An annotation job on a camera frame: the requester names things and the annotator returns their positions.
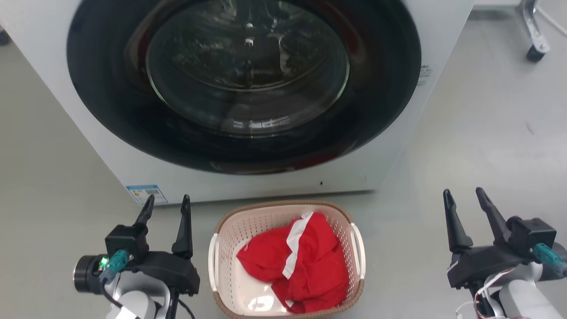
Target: laundry basket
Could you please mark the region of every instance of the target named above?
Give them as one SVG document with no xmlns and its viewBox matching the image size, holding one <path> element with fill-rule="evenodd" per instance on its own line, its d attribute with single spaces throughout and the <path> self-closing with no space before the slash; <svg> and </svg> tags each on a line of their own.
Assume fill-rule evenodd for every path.
<svg viewBox="0 0 567 319">
<path fill-rule="evenodd" d="M 289 225 L 304 213 L 319 212 L 342 244 L 349 271 L 349 289 L 344 302 L 336 308 L 318 312 L 287 312 L 269 288 L 246 273 L 236 254 L 255 235 Z M 209 245 L 209 281 L 219 308 L 229 317 L 314 318 L 330 316 L 352 307 L 364 287 L 366 257 L 358 228 L 349 214 L 338 206 L 312 200 L 262 203 L 241 207 L 223 218 Z"/>
</svg>

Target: brown basket rim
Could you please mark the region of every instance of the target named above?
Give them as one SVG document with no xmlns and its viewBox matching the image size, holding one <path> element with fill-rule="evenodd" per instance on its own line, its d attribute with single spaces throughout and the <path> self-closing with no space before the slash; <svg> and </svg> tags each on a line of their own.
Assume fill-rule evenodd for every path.
<svg viewBox="0 0 567 319">
<path fill-rule="evenodd" d="M 346 220 L 350 224 L 353 223 L 353 220 L 352 220 L 350 214 L 347 211 L 345 211 L 341 207 L 339 207 L 336 204 L 331 203 L 331 202 L 326 202 L 326 201 L 323 201 L 323 200 L 300 200 L 300 199 L 299 200 L 279 200 L 279 201 L 275 201 L 275 202 L 266 202 L 266 203 L 258 203 L 258 204 L 242 206 L 242 207 L 239 207 L 239 208 L 233 210 L 232 212 L 230 212 L 228 215 L 223 217 L 223 219 L 221 219 L 218 222 L 217 228 L 215 229 L 215 233 L 218 234 L 221 231 L 225 222 L 230 217 L 232 217 L 233 215 L 238 214 L 240 212 L 249 211 L 251 209 L 257 209 L 257 208 L 265 208 L 265 207 L 273 207 L 273 206 L 289 206 L 289 205 L 326 205 L 326 206 L 329 206 L 329 207 L 332 207 L 332 208 L 338 210 L 339 212 L 341 212 L 343 214 L 343 216 L 345 216 Z M 288 316 L 279 316 L 279 317 L 293 318 L 293 319 L 311 319 L 311 318 L 332 316 L 334 314 L 338 314 L 338 313 L 347 311 L 348 309 L 352 308 L 354 306 L 354 304 L 357 303 L 358 299 L 360 299 L 360 296 L 362 295 L 363 289 L 364 289 L 364 279 L 360 279 L 358 281 L 358 289 L 357 289 L 356 294 L 346 304 L 340 305 L 339 307 L 336 307 L 336 308 L 321 310 L 321 311 L 317 311 L 317 312 L 292 313 L 292 314 L 289 314 Z M 214 296 L 214 300 L 216 301 L 216 303 L 218 305 L 218 308 L 220 308 L 222 310 L 222 312 L 224 312 L 230 318 L 254 318 L 254 319 L 257 319 L 257 318 L 270 318 L 270 319 L 279 318 L 279 317 L 244 316 L 242 314 L 237 314 L 237 313 L 231 311 L 222 302 L 221 294 L 218 291 L 213 292 L 213 296 Z"/>
</svg>

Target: red garment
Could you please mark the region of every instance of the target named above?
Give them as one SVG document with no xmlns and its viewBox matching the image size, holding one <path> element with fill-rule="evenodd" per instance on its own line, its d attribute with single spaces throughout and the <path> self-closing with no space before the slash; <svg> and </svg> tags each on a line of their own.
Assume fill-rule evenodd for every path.
<svg viewBox="0 0 567 319">
<path fill-rule="evenodd" d="M 341 242 L 321 213 L 257 235 L 236 256 L 252 277 L 272 283 L 293 313 L 333 308 L 346 298 L 349 274 Z"/>
</svg>

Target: washing machine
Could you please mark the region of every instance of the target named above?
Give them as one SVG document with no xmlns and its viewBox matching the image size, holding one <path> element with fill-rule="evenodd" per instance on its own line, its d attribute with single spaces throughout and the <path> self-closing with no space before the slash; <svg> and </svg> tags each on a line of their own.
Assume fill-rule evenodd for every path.
<svg viewBox="0 0 567 319">
<path fill-rule="evenodd" d="M 376 190 L 473 0 L 0 0 L 139 203 Z"/>
</svg>

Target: floor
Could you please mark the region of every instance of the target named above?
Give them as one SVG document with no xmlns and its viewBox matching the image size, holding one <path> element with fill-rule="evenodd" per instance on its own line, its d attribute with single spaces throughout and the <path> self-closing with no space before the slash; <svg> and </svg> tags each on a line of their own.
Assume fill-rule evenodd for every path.
<svg viewBox="0 0 567 319">
<path fill-rule="evenodd" d="M 567 26 L 567 2 L 542 6 Z M 538 64 L 511 14 L 473 13 L 418 128 L 383 189 L 320 196 L 352 213 L 366 242 L 365 291 L 345 318 L 454 318 L 470 299 L 449 287 L 442 191 L 450 188 L 476 245 L 492 242 L 474 189 L 505 217 L 540 217 L 567 244 L 567 38 L 540 20 L 552 51 Z M 139 206 L 90 147 L 13 44 L 0 48 L 0 281 L 3 317 L 102 318 L 108 303 L 71 282 L 80 256 L 104 252 L 104 236 Z M 207 280 L 218 220 L 254 200 L 193 207 L 197 318 L 222 318 Z M 178 208 L 149 223 L 153 250 L 169 250 Z M 567 317 L 567 283 L 540 289 Z M 178 318 L 188 318 L 180 310 Z"/>
</svg>

